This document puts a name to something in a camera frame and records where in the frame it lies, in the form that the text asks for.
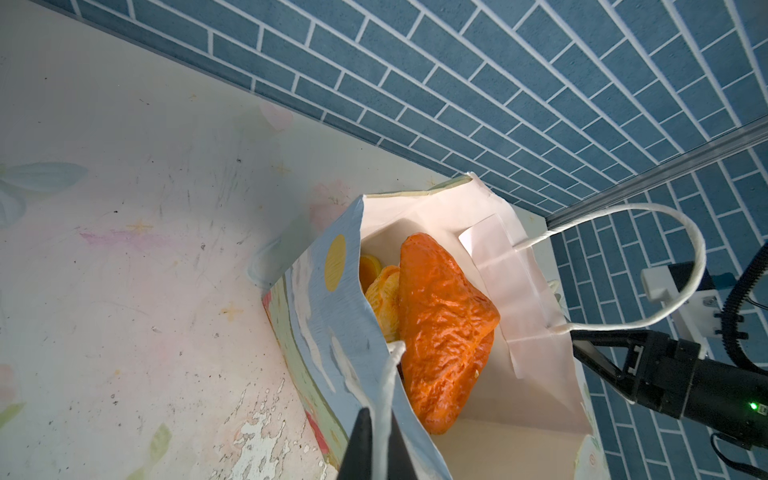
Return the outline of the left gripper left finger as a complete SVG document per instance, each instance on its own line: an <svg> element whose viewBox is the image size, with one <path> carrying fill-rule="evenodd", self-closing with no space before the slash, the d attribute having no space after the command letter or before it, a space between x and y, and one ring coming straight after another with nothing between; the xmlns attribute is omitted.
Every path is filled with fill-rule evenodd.
<svg viewBox="0 0 768 480"><path fill-rule="evenodd" d="M369 408L362 408L356 418L346 452L338 469L337 480L372 478L373 428Z"/></svg>

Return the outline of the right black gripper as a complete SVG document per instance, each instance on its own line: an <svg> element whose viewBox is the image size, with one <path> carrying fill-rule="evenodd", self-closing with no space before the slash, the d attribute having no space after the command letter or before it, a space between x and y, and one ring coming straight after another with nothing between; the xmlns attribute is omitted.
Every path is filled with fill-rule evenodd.
<svg viewBox="0 0 768 480"><path fill-rule="evenodd" d="M653 330L570 333L574 357L628 402L767 446L767 377L699 357L700 345ZM617 364L605 349L624 349Z"/></svg>

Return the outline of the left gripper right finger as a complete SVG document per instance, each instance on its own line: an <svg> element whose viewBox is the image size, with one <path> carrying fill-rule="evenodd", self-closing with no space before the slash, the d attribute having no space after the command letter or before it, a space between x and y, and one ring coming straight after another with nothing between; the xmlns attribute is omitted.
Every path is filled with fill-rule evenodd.
<svg viewBox="0 0 768 480"><path fill-rule="evenodd" d="M387 453L387 479L418 479L395 415L391 416L391 432Z"/></svg>

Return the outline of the paper gift bag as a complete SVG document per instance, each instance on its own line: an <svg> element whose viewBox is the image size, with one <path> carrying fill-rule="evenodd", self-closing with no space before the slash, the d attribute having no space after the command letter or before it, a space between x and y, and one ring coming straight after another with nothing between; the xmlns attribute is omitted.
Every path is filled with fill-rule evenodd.
<svg viewBox="0 0 768 480"><path fill-rule="evenodd" d="M403 385L406 346L387 342L359 281L360 256L400 261L433 237L500 313L489 360L456 423L431 435ZM262 302L325 460L338 472L359 411L373 428L372 478L387 479L395 415L418 479L606 479L609 469L570 323L513 208L467 174L428 191L363 195Z"/></svg>

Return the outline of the glazed brown pastry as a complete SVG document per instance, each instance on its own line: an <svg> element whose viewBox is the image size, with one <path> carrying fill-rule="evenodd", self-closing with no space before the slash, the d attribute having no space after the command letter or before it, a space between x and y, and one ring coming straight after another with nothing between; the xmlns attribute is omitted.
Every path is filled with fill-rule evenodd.
<svg viewBox="0 0 768 480"><path fill-rule="evenodd" d="M404 389L427 433L444 434L489 360L500 313L426 233L401 246L399 296Z"/></svg>

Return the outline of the striped oval bread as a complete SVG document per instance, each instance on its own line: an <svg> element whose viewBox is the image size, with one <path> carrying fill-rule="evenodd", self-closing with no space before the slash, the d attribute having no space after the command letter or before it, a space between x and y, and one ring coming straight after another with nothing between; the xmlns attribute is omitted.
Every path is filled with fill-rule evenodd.
<svg viewBox="0 0 768 480"><path fill-rule="evenodd" d="M399 284L400 268L387 266L365 293L387 342L399 339Z"/></svg>

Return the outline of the yellow shell bun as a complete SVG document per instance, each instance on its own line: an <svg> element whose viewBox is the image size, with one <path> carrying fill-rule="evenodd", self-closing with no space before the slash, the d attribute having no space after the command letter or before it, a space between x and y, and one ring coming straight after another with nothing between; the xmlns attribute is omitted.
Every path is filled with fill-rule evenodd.
<svg viewBox="0 0 768 480"><path fill-rule="evenodd" d="M382 264L375 256L367 254L360 256L359 281L363 293L367 292L369 287L381 274L382 270Z"/></svg>

